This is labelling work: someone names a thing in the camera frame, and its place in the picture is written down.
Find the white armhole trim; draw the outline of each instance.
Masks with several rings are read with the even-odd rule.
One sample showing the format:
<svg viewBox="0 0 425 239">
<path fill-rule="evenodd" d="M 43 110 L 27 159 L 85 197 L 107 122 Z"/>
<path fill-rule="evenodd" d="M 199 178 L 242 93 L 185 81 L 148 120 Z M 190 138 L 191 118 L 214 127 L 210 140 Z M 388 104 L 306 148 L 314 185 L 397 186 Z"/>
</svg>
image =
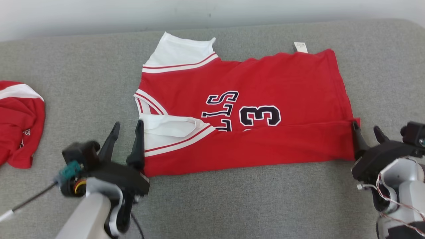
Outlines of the white armhole trim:
<svg viewBox="0 0 425 239">
<path fill-rule="evenodd" d="M 141 89 L 137 89 L 136 93 L 134 94 L 134 97 L 137 99 L 140 99 L 141 103 L 144 102 L 145 106 L 146 104 L 150 105 L 158 114 L 168 115 L 165 108 L 162 107 L 162 105 L 158 101 L 156 101 L 156 99 L 154 99 L 152 96 L 142 91 Z M 141 107 L 141 109 L 139 109 L 139 112 L 144 113 L 145 110 L 147 111 L 147 109 L 143 107 L 144 104 L 140 104 L 140 105 L 137 104 L 137 105 L 138 107 Z"/>
<path fill-rule="evenodd" d="M 139 111 L 139 117 L 140 114 L 151 114 L 148 103 L 146 103 L 144 100 L 140 100 L 137 97 L 134 97 L 134 100 L 136 101 L 137 109 Z"/>
<path fill-rule="evenodd" d="M 44 101 L 43 97 L 37 94 L 37 92 L 29 87 L 29 85 L 25 84 L 11 85 L 0 91 L 0 99 L 5 99 L 8 97 L 33 99 L 40 98 L 42 101 Z"/>
</svg>

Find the folded jersey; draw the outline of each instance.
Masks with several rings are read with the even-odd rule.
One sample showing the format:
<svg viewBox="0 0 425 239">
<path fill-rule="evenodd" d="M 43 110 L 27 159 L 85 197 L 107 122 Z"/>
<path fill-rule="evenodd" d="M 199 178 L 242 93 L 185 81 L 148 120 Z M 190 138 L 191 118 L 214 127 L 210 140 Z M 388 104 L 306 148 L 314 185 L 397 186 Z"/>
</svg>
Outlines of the folded jersey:
<svg viewBox="0 0 425 239">
<path fill-rule="evenodd" d="M 145 173 L 353 159 L 353 117 L 335 53 L 222 61 L 215 41 L 164 33 L 134 94 Z"/>
</svg>

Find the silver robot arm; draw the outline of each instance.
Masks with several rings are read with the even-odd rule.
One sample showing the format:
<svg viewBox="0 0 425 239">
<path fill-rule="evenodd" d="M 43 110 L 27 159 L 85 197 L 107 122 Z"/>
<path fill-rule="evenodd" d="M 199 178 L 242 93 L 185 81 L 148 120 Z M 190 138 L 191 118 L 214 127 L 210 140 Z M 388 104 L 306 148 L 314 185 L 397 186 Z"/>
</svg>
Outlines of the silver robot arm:
<svg viewBox="0 0 425 239">
<path fill-rule="evenodd" d="M 102 148 L 97 142 L 88 141 L 73 143 L 62 152 L 67 165 L 77 162 L 81 170 L 61 181 L 61 192 L 64 196 L 85 198 L 56 239 L 117 239 L 127 232 L 131 218 L 136 221 L 131 214 L 133 203 L 149 191 L 149 179 L 140 172 L 144 167 L 143 122 L 139 120 L 136 126 L 127 165 L 111 161 L 119 128 L 117 122 Z"/>
<path fill-rule="evenodd" d="M 377 221 L 379 238 L 419 238 L 425 236 L 421 225 L 425 215 L 425 183 L 422 166 L 413 159 L 396 159 L 381 172 L 378 185 L 389 191 L 388 208 Z M 391 233 L 392 228 L 404 228 L 403 234 Z"/>
<path fill-rule="evenodd" d="M 110 239 L 105 232 L 110 207 L 111 202 L 105 195 L 90 194 L 81 201 L 56 239 Z"/>
<path fill-rule="evenodd" d="M 425 239 L 424 166 L 414 158 L 425 155 L 425 125 L 409 122 L 401 130 L 403 142 L 390 140 L 374 127 L 380 143 L 369 147 L 353 122 L 356 162 L 351 169 L 359 189 L 370 188 L 379 212 L 379 239 Z"/>
<path fill-rule="evenodd" d="M 56 239 L 109 239 L 105 228 L 112 236 L 121 236 L 117 218 L 124 200 L 122 190 L 115 184 L 94 177 L 87 178 L 86 185 L 85 198 Z M 111 201 L 116 202 L 113 208 Z"/>
</svg>

